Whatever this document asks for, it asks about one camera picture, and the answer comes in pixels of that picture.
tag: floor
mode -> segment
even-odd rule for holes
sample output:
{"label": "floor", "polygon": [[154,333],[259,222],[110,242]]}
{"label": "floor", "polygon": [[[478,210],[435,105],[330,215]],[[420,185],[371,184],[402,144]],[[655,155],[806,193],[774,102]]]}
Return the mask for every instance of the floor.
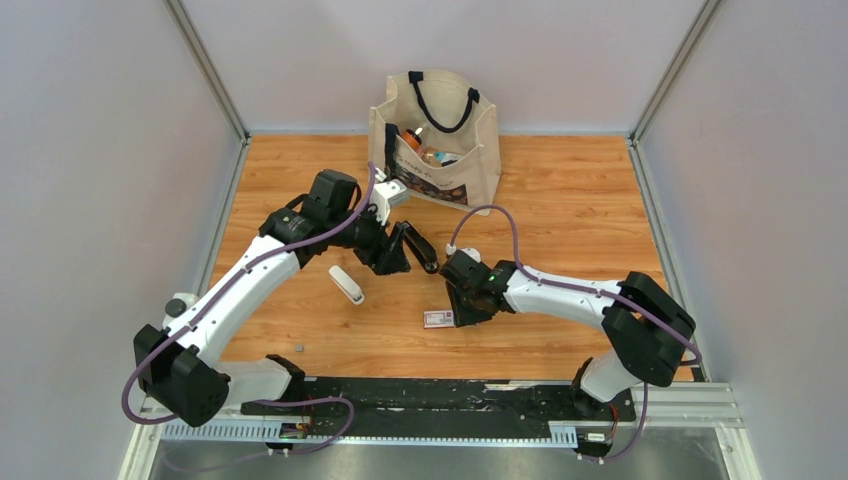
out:
{"label": "floor", "polygon": [[[213,281],[269,213],[309,190],[318,171],[339,170],[366,185],[367,148],[365,136],[254,137]],[[597,280],[638,270],[664,283],[622,138],[502,137],[501,158],[495,202],[515,216],[525,264]],[[392,220],[410,221],[443,258],[462,215],[413,198],[392,211]],[[508,223],[493,212],[469,221],[458,245],[477,248],[493,265],[512,258],[508,235]],[[409,257],[410,273],[388,277],[373,275],[350,251],[316,257],[259,307],[223,359],[276,353],[307,375],[563,380],[609,348],[600,332],[541,315],[503,313],[474,327],[425,330],[422,313],[450,304],[441,277]],[[334,264],[362,286],[364,304],[353,305],[332,283],[327,270]],[[691,373],[681,369],[678,379]]]}

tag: bottle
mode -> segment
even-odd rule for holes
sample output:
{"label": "bottle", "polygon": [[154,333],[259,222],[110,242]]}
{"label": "bottle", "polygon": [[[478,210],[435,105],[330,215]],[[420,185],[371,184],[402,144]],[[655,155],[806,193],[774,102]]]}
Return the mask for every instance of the bottle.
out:
{"label": "bottle", "polygon": [[463,155],[461,153],[443,152],[433,147],[427,147],[421,152],[421,160],[431,167],[447,167],[458,162]]}
{"label": "bottle", "polygon": [[400,135],[400,138],[402,138],[403,141],[406,142],[407,145],[412,147],[412,149],[415,151],[415,153],[420,153],[421,145],[423,143],[421,141],[421,134],[424,133],[424,131],[426,129],[427,129],[426,123],[422,123],[414,131],[407,128],[406,131],[403,132]]}

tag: canvas bag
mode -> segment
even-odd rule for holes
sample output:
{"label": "canvas bag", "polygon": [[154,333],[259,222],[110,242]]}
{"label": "canvas bag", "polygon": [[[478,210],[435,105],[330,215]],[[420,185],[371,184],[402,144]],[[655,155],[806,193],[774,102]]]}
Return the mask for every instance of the canvas bag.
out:
{"label": "canvas bag", "polygon": [[[425,122],[424,147],[465,155],[441,168],[421,160],[398,135]],[[386,102],[371,107],[368,158],[415,196],[464,210],[492,203],[501,176],[495,106],[455,73],[389,77]]]}

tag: orange bottle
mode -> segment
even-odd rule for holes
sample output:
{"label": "orange bottle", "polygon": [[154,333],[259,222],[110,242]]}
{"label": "orange bottle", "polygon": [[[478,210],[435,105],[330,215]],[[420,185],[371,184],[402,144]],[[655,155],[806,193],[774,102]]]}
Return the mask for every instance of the orange bottle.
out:
{"label": "orange bottle", "polygon": [[421,134],[424,133],[424,130],[427,129],[427,124],[422,123],[418,128],[413,131],[412,129],[407,128],[405,132],[400,134],[400,138],[406,142],[407,145],[412,147],[415,150],[415,153],[418,153],[418,150],[421,148]]}

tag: gray wall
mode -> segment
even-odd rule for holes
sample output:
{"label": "gray wall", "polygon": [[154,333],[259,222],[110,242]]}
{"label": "gray wall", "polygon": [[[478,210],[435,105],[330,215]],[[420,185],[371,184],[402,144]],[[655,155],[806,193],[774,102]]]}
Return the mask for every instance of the gray wall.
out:
{"label": "gray wall", "polygon": [[250,129],[368,128],[386,76],[444,68],[507,131],[629,131],[703,0],[186,0]]}
{"label": "gray wall", "polygon": [[132,337],[192,288],[238,143],[161,1],[0,4],[3,478],[114,478]]}
{"label": "gray wall", "polygon": [[848,4],[731,0],[644,143],[764,478],[844,478]]}

